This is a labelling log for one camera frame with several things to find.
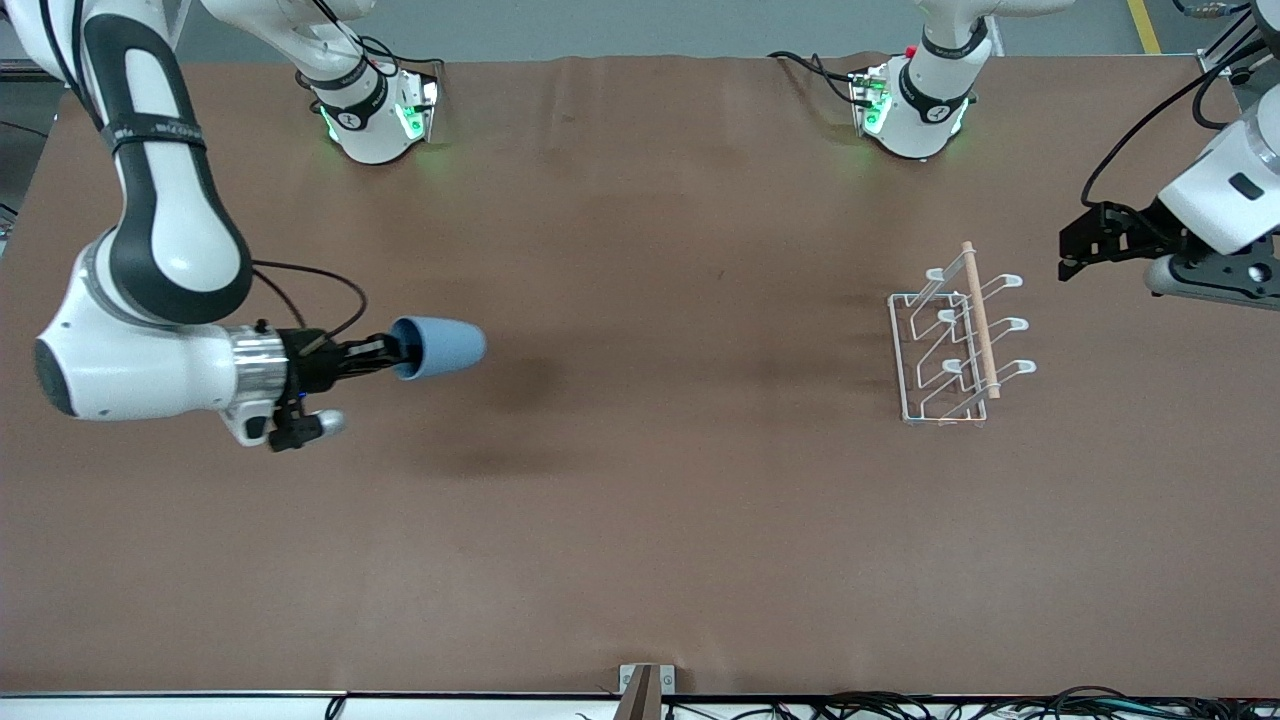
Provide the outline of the brown table cover sheet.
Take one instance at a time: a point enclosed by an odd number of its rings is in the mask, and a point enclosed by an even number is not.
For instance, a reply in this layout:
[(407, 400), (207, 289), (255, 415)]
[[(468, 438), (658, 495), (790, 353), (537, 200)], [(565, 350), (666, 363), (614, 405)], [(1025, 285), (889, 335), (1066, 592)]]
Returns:
[[(31, 348), (122, 206), (63, 96), (0, 260), (0, 691), (1280, 697), (1280, 313), (1056, 277), (1080, 187), (1188, 56), (1000, 58), (900, 161), (762, 59), (452, 64), (442, 143), (348, 161), (280, 65), (186, 68), (253, 254), (489, 338), (475, 368), (77, 421)], [(970, 241), (1030, 327), (983, 427), (899, 416), (884, 301)]]

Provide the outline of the blue plastic cup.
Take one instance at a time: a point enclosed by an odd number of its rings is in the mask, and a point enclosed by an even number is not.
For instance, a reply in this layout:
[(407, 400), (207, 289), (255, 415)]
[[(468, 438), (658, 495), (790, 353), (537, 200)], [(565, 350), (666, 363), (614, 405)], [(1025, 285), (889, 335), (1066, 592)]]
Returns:
[(436, 316), (401, 316), (389, 329), (404, 360), (393, 370), (402, 380), (466, 370), (486, 354), (486, 336), (475, 324)]

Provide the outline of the left base connector box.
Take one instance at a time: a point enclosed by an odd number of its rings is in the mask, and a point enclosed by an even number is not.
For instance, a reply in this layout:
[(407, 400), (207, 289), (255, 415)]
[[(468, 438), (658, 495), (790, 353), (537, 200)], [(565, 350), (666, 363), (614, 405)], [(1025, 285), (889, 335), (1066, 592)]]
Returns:
[(852, 120), (860, 136), (877, 136), (893, 102), (890, 91), (890, 64), (882, 63), (847, 74), (852, 100)]

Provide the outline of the base connector box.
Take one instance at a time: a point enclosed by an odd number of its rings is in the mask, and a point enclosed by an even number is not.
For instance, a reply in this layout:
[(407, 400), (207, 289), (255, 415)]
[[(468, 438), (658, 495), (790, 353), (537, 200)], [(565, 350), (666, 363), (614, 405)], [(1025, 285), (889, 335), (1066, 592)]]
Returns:
[(429, 140), (439, 94), (436, 76), (410, 69), (398, 72), (396, 117), (411, 143)]
[(890, 91), (890, 64), (882, 63), (847, 74), (852, 100), (852, 120), (860, 136), (877, 136), (893, 102)]

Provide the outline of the right base connector box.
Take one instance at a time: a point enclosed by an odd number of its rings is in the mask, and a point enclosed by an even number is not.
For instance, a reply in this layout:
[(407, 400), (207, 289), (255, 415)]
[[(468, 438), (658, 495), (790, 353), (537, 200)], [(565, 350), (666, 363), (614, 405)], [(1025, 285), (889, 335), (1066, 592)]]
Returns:
[(410, 69), (398, 72), (396, 117), (411, 143), (429, 140), (439, 94), (436, 76)]

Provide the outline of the aluminium frame profile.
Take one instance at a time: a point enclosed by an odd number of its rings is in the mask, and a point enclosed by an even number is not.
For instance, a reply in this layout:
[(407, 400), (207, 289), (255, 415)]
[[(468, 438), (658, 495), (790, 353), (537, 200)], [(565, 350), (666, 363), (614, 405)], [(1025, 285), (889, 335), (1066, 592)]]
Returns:
[(1188, 0), (1181, 13), (1197, 20), (1228, 24), (1208, 45), (1196, 51), (1204, 69), (1217, 65), (1249, 42), (1261, 38), (1254, 22), (1254, 0)]

